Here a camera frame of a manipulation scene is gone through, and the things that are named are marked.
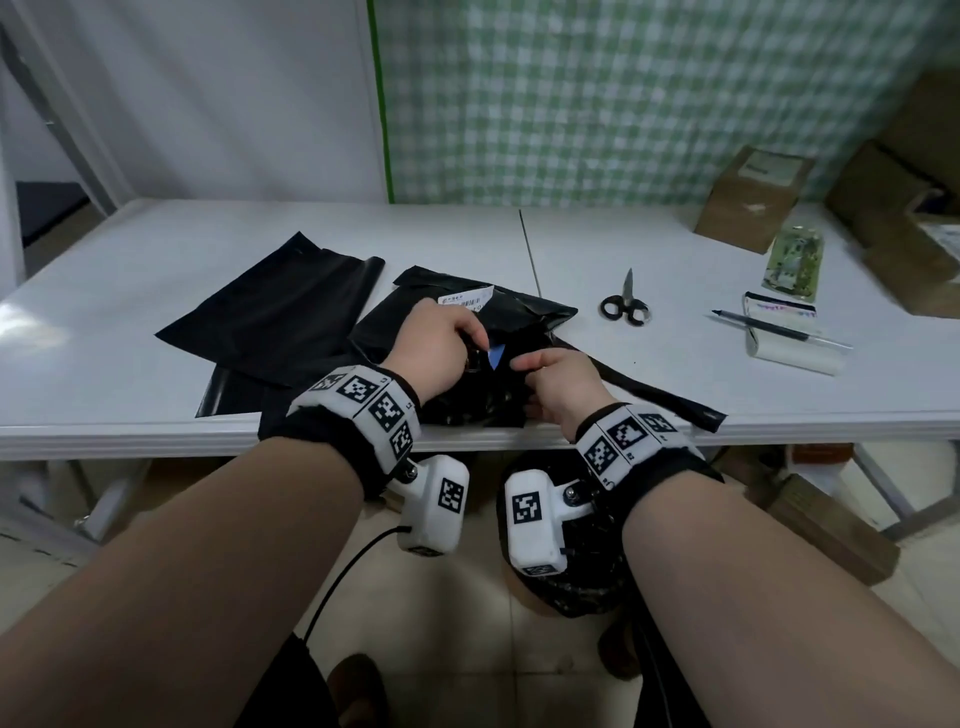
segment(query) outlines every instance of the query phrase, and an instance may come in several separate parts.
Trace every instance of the hand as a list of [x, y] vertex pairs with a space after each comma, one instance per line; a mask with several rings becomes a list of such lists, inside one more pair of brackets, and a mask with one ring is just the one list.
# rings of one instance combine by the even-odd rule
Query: hand
[[521, 354], [510, 366], [518, 372], [530, 371], [525, 381], [535, 394], [524, 408], [527, 416], [559, 425], [571, 443], [583, 420], [616, 402], [583, 352], [541, 349]]
[[381, 366], [406, 379], [420, 397], [420, 404], [426, 404], [456, 384], [464, 373], [467, 347], [460, 331], [483, 351], [490, 348], [487, 332], [471, 310], [423, 299], [407, 315], [393, 350]]

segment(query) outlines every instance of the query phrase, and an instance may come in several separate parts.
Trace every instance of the green checkered curtain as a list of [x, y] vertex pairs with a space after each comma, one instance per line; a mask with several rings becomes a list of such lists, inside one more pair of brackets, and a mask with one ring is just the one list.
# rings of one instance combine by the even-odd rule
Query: green checkered curtain
[[956, 0], [375, 2], [401, 203], [700, 202], [743, 144], [827, 191]]

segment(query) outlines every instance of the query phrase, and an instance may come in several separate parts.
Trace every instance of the white table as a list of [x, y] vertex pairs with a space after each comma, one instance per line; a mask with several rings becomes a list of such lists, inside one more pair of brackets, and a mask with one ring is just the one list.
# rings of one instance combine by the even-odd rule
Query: white table
[[[516, 208], [139, 200], [0, 303], [0, 460], [237, 454], [258, 415], [195, 419], [213, 364], [154, 337], [302, 231], [386, 267], [537, 293]], [[562, 444], [553, 427], [428, 427], [420, 450]]]
[[[911, 316], [865, 271], [856, 246], [818, 206], [792, 220], [826, 240], [816, 305], [829, 336], [854, 344], [837, 377], [750, 358], [745, 333], [710, 314], [742, 311], [766, 255], [694, 235], [698, 208], [524, 208], [540, 294], [580, 313], [558, 335], [639, 381], [729, 417], [704, 445], [858, 442], [960, 436], [960, 321]], [[601, 318], [628, 268], [653, 321]]]

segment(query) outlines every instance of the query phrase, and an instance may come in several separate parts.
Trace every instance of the green tape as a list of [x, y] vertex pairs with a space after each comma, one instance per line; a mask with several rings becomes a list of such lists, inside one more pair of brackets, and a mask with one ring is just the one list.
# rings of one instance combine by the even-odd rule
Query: green tape
[[387, 136], [387, 102], [383, 94], [383, 68], [380, 66], [380, 41], [376, 33], [376, 11], [373, 0], [367, 0], [370, 22], [370, 45], [373, 49], [373, 75], [376, 78], [376, 103], [380, 106], [380, 131], [383, 134], [383, 174], [387, 178], [387, 202], [394, 203], [394, 177], [390, 171], [390, 140]]

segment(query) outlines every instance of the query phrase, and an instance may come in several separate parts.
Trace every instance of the scissors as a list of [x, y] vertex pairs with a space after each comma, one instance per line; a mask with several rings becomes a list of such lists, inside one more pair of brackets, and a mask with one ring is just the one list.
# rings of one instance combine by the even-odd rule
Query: scissors
[[600, 302], [600, 315], [611, 321], [619, 321], [627, 314], [627, 323], [631, 326], [641, 327], [650, 321], [650, 309], [647, 304], [640, 299], [634, 298], [634, 269], [627, 271], [627, 277], [623, 280], [623, 295], [608, 296]]

